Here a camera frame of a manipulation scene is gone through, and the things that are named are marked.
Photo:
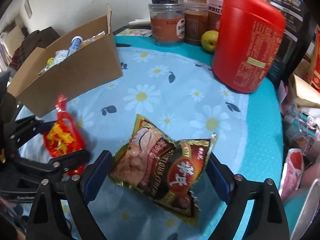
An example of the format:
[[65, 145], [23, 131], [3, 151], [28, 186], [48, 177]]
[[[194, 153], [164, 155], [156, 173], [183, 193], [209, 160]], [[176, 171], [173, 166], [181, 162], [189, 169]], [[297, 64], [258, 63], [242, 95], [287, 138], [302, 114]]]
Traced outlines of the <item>blue biscuit tube pack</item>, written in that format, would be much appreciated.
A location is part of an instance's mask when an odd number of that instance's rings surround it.
[[71, 41], [71, 46], [68, 49], [67, 57], [71, 56], [76, 51], [78, 51], [80, 49], [82, 42], [83, 42], [83, 39], [81, 36], [73, 37], [73, 39]]

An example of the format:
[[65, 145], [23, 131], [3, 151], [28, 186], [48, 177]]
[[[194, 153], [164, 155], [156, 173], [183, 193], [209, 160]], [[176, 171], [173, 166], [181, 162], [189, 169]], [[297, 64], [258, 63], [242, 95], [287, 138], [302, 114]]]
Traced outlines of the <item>brown gold chicken snack packet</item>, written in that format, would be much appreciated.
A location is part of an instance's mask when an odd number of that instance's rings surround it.
[[132, 135], [113, 158], [109, 174], [118, 185], [142, 193], [191, 226], [199, 205], [192, 187], [206, 169], [217, 135], [175, 141], [138, 114]]

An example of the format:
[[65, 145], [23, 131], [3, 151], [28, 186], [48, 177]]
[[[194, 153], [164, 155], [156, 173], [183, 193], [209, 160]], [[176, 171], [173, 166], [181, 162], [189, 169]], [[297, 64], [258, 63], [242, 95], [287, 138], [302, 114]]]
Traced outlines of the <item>steel bowl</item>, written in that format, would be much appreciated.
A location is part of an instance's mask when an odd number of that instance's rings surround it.
[[319, 179], [310, 186], [290, 239], [302, 239], [310, 227], [319, 205]]

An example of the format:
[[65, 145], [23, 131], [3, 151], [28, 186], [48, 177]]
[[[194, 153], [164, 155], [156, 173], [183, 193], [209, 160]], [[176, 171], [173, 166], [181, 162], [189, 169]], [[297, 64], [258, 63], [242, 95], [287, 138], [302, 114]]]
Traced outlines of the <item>brown cardboard box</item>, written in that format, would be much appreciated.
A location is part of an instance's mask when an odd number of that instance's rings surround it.
[[[112, 10], [99, 18], [61, 36], [47, 48], [35, 48], [13, 77], [7, 88], [36, 116], [43, 117], [55, 108], [59, 95], [68, 99], [113, 81], [123, 75], [111, 28]], [[57, 51], [67, 50], [72, 38], [84, 40], [104, 32], [104, 35], [80, 48], [47, 72], [40, 71]]]

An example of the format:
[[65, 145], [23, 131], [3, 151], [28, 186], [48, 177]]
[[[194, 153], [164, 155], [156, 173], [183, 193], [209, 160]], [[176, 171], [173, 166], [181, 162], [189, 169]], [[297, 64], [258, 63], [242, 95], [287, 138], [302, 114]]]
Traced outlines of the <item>brown jacket on chair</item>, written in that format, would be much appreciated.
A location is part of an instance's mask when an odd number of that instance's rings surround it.
[[35, 48], [39, 47], [45, 49], [58, 38], [60, 38], [60, 35], [52, 27], [33, 31], [15, 50], [9, 67], [18, 70]]

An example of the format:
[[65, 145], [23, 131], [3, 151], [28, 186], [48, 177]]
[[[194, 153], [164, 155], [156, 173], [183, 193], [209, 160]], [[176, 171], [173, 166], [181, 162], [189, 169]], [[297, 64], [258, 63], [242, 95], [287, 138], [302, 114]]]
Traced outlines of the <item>red orange snack bag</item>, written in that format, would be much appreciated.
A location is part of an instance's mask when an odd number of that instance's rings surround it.
[[308, 73], [308, 83], [315, 90], [317, 90], [317, 92], [319, 92], [319, 81], [320, 81], [320, 75], [319, 75], [319, 69], [320, 69], [320, 66], [319, 66], [320, 65], [319, 36], [320, 36], [320, 30], [319, 30], [319, 25], [317, 25], [315, 46], [314, 46], [312, 57], [311, 57], [310, 70]]

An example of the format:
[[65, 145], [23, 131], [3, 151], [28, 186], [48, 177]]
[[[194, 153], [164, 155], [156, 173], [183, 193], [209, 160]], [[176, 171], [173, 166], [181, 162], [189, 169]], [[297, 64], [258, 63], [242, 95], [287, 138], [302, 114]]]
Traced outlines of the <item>orange label clear jar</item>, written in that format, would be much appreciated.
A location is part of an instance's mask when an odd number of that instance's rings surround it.
[[160, 47], [176, 47], [185, 35], [184, 5], [149, 4], [152, 38]]

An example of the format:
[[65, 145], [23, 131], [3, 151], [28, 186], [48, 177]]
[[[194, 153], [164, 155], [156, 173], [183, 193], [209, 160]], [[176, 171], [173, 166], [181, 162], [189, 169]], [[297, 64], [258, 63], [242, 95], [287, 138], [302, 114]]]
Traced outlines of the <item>green yellow pear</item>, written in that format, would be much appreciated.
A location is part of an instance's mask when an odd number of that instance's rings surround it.
[[204, 50], [214, 53], [216, 51], [219, 32], [210, 30], [205, 32], [201, 37], [201, 45]]

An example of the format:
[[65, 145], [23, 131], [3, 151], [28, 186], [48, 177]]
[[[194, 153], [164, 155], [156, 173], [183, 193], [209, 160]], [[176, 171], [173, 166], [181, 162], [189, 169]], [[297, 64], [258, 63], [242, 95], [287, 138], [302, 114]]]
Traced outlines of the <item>red plastic canister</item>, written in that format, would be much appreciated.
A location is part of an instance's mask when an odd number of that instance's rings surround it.
[[262, 0], [223, 0], [213, 74], [233, 90], [255, 92], [276, 57], [285, 24]]

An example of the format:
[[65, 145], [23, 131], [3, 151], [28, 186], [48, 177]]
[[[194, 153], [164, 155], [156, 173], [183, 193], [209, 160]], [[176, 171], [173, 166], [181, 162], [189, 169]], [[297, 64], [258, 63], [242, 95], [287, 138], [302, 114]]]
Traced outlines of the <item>black coffee bag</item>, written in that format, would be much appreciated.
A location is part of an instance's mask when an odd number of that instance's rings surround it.
[[303, 0], [271, 0], [285, 18], [284, 35], [267, 78], [278, 88], [287, 83], [313, 38], [316, 21]]

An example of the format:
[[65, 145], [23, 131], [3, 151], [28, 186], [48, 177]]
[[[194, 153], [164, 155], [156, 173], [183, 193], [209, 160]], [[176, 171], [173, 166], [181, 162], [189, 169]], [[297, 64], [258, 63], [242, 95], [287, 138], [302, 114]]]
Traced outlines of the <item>brown spice clear jar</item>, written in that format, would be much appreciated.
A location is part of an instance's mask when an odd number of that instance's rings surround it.
[[208, 4], [195, 0], [180, 0], [184, 6], [184, 41], [193, 46], [201, 46], [201, 37], [207, 31]]

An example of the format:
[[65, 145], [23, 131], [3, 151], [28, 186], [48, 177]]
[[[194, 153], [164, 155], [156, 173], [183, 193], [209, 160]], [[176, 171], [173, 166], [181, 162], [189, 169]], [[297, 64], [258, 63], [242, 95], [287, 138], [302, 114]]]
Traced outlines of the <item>pink lidded canister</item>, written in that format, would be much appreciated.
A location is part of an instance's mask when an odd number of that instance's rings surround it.
[[207, 30], [219, 31], [223, 0], [207, 0], [208, 18]]

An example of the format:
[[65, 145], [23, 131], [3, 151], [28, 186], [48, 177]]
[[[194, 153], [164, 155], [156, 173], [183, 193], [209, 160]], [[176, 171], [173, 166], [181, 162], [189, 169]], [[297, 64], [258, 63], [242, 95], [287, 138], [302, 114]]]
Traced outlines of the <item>small wall frame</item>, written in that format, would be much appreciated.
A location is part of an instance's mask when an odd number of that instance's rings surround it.
[[29, 0], [25, 0], [24, 9], [25, 9], [25, 12], [26, 12], [28, 18], [30, 19], [32, 17], [33, 12], [32, 12]]

